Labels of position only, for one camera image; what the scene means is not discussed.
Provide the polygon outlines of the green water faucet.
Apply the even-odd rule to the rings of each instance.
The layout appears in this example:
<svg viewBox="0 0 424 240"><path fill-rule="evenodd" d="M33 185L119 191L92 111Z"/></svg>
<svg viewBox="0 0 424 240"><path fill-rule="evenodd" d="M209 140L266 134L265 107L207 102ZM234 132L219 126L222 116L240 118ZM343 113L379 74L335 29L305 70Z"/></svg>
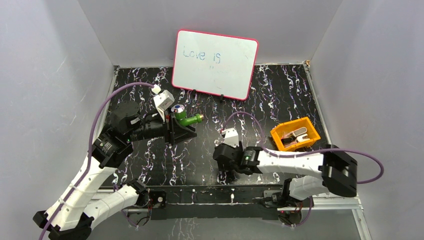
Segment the green water faucet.
<svg viewBox="0 0 424 240"><path fill-rule="evenodd" d="M188 117L186 107L182 104L174 105L170 111L174 113L177 122L184 127L201 123L204 120L202 114L196 114L195 116Z"/></svg>

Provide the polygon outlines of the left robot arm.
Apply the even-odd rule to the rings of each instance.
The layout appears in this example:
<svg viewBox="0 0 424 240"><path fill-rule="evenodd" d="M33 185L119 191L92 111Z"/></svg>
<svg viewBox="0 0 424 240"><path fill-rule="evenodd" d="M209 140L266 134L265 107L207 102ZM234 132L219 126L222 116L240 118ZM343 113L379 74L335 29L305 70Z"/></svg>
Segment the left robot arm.
<svg viewBox="0 0 424 240"><path fill-rule="evenodd" d="M193 124L204 116L187 116L181 104L172 105L160 116L158 111L141 114L134 101L123 101L111 113L111 122L88 149L81 169L61 197L47 210L38 211L34 222L51 240L85 240L101 222L121 210L135 206L151 209L150 189L133 179L100 200L92 202L100 186L133 151L133 142L163 138L176 145L194 138Z"/></svg>

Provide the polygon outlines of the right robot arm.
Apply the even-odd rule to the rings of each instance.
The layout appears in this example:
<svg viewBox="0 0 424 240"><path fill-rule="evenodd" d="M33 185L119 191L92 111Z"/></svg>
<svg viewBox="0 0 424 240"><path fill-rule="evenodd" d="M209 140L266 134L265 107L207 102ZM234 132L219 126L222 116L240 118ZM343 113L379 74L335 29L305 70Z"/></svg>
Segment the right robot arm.
<svg viewBox="0 0 424 240"><path fill-rule="evenodd" d="M319 194L331 193L353 198L357 195L358 162L339 148L310 152L275 151L259 146L215 147L212 158L221 171L239 174L289 173L300 178L286 179L281 193L263 200L273 207L295 207L299 202Z"/></svg>

